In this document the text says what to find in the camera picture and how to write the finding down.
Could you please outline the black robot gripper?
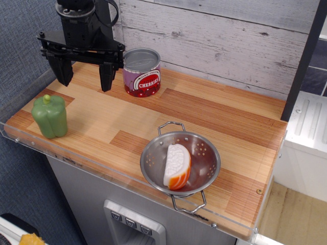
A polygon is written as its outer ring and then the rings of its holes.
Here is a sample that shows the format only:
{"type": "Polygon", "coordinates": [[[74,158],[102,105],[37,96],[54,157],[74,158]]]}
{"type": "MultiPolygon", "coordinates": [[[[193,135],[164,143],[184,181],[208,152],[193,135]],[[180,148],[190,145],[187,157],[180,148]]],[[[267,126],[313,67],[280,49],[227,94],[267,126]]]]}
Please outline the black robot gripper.
{"type": "MultiPolygon", "coordinates": [[[[119,19],[115,1],[107,1],[113,27],[119,19]]],[[[95,1],[56,1],[55,9],[61,19],[61,31],[43,31],[37,35],[41,52],[46,57],[57,80],[68,86],[73,78],[72,61],[100,64],[101,89],[111,89],[114,68],[122,68],[125,46],[106,37],[96,14],[95,1]]]]}

